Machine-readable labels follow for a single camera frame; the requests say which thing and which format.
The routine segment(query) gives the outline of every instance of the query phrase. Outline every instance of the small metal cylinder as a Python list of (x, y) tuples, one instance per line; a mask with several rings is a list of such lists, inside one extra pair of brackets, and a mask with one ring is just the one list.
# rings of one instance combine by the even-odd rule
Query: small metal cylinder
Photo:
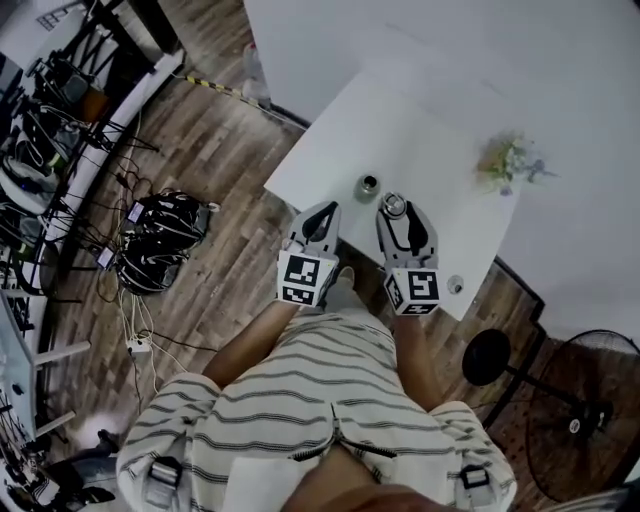
[(407, 213), (407, 201), (396, 192), (387, 192), (382, 196), (381, 205), (391, 219), (400, 219)]
[(380, 192), (380, 180), (371, 174), (358, 178), (354, 195), (361, 203), (370, 203)]

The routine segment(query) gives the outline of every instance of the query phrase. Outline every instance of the striped clothing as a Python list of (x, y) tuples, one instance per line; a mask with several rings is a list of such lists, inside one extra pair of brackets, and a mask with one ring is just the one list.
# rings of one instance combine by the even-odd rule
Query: striped clothing
[(340, 442), (377, 481), (462, 509), (470, 504), (460, 471), (483, 466), (493, 494), (483, 510), (507, 510), (516, 484), (504, 455), (464, 403), (427, 413), (406, 396), (394, 340), (370, 319), (297, 318), (271, 355), (223, 392), (200, 375), (172, 379), (120, 451), (118, 483), (131, 506), (151, 509), (145, 481), (159, 456), (182, 460), (174, 510), (219, 512), (234, 459), (291, 458), (310, 469)]

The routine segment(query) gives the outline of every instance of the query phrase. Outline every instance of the power strip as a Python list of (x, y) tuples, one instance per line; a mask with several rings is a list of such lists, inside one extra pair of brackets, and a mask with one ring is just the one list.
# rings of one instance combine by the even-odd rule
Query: power strip
[(132, 354), (151, 352), (151, 345), (146, 341), (127, 340), (127, 350), (130, 350)]

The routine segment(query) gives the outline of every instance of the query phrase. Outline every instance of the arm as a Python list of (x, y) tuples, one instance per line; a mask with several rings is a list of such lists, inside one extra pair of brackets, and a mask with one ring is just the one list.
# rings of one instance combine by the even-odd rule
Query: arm
[(402, 387), (411, 400), (429, 412), (444, 400), (418, 317), (396, 317), (394, 337)]
[(299, 306), (272, 302), (209, 362), (202, 374), (220, 389), (269, 355)]

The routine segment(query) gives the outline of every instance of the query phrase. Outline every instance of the small round object on table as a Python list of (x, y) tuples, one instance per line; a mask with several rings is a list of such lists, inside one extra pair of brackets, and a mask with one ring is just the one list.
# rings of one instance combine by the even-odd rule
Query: small round object on table
[(380, 180), (371, 174), (358, 178), (354, 195), (361, 203), (370, 203), (380, 192)]

